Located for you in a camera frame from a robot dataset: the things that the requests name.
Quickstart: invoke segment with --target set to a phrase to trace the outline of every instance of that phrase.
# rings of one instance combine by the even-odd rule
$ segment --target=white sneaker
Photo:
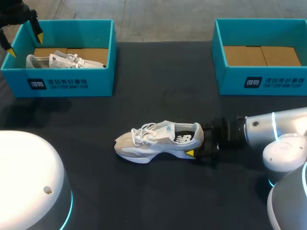
[[[77,54],[64,54],[56,51],[49,57],[35,57],[28,55],[26,58],[27,69],[50,69],[50,68],[106,68],[105,64],[98,61],[85,60]]]
[[[164,121],[149,123],[140,129],[121,135],[115,140],[115,152],[135,163],[148,163],[162,152],[184,159],[195,159],[187,154],[201,147],[203,130],[198,123],[179,124]]]

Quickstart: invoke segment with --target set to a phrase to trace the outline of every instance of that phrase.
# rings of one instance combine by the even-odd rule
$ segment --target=blue led light ring
[[[72,210],[72,193],[71,193],[71,208],[69,209],[69,213],[66,217],[64,224],[62,225],[62,227],[59,230],[63,230],[65,228],[65,225],[67,224],[67,221],[68,221],[69,217],[71,216],[71,210]]]

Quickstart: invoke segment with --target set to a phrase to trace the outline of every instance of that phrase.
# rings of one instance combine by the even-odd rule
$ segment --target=new balance logo
[[[191,135],[183,135],[183,136],[178,136],[175,140],[177,143],[183,143],[183,142],[188,142],[191,141],[192,136]]]

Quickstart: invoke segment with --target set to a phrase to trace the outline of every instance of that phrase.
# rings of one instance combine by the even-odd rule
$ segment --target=teal box
[[[7,55],[1,71],[15,97],[112,96],[116,62],[113,20],[39,21],[39,44],[29,22],[21,25],[12,43],[17,58]],[[105,69],[25,69],[35,48],[108,48]]]
[[[291,46],[302,66],[228,66],[223,46]],[[305,19],[216,19],[212,57],[221,95],[307,95]]]

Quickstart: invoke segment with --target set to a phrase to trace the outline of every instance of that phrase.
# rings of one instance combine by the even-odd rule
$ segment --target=robotic arm
[[[195,157],[245,145],[263,151],[272,185],[268,215],[274,230],[307,229],[307,108],[237,118],[206,125],[205,148]]]
[[[8,42],[2,28],[7,25],[23,24],[30,21],[33,33],[39,43],[43,43],[43,30],[39,26],[37,13],[30,10],[29,6],[22,0],[1,0],[0,1],[0,46],[16,57],[16,53]]]

